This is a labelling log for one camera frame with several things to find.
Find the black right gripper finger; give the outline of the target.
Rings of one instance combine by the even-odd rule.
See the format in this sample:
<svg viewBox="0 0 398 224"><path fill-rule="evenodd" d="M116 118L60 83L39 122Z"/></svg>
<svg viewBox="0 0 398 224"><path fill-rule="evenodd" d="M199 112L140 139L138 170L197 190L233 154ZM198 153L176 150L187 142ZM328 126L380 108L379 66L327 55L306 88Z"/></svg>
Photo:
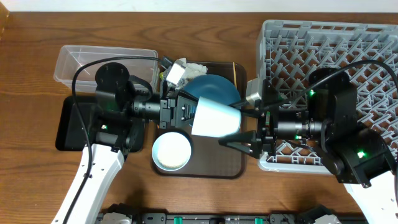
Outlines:
<svg viewBox="0 0 398 224"><path fill-rule="evenodd" d="M245 109L244 107L247 105L249 105L249 102L246 99L242 99L235 103L230 104L230 107L239 110L241 115L243 116L257 118L258 112L255 109Z"/></svg>
<svg viewBox="0 0 398 224"><path fill-rule="evenodd" d="M246 131L222 137L218 140L219 145L229 147L243 153L258 153L257 132Z"/></svg>

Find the light blue cup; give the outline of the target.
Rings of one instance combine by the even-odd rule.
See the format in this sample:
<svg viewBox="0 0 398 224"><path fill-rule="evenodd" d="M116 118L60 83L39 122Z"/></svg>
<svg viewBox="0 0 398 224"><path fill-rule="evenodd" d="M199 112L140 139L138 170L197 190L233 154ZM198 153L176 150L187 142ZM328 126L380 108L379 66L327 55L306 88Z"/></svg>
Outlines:
<svg viewBox="0 0 398 224"><path fill-rule="evenodd" d="M192 135L222 138L237 133L240 127L240 110L208 98L199 98L192 124Z"/></svg>

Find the dark blue plate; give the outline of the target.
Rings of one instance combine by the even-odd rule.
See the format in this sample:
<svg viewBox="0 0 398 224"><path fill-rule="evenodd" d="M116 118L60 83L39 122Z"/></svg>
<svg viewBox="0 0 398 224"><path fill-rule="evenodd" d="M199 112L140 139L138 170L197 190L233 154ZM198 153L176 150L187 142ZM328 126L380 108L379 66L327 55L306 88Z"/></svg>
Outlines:
<svg viewBox="0 0 398 224"><path fill-rule="evenodd" d="M198 76L188 82L183 89L196 98L204 97L224 105L230 105L241 99L235 85L219 75Z"/></svg>

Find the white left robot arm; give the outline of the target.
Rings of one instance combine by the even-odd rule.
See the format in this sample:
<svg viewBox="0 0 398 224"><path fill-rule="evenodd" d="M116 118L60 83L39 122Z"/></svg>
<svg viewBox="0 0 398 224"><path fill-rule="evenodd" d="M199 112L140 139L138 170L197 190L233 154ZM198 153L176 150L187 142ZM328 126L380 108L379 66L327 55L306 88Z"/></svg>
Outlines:
<svg viewBox="0 0 398 224"><path fill-rule="evenodd" d="M95 94L68 97L68 121L58 127L56 144L81 150L82 157L54 223L94 223L128 154L142 149L145 123L182 128L195 114L198 98L185 90L154 93L117 58L98 63Z"/></svg>

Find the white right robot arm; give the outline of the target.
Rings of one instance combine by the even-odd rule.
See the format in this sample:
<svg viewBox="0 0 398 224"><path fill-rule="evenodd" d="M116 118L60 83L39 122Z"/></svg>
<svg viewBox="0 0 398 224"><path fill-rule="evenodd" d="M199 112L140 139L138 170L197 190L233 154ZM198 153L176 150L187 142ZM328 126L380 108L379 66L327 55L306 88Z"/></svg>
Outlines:
<svg viewBox="0 0 398 224"><path fill-rule="evenodd" d="M305 109L272 106L277 91L263 83L261 100L247 115L257 129L222 137L219 144L258 159L275 153L276 142L298 142L315 152L342 183L368 223L397 223L397 162L375 130L357 119L357 90L346 72L321 68L310 74Z"/></svg>

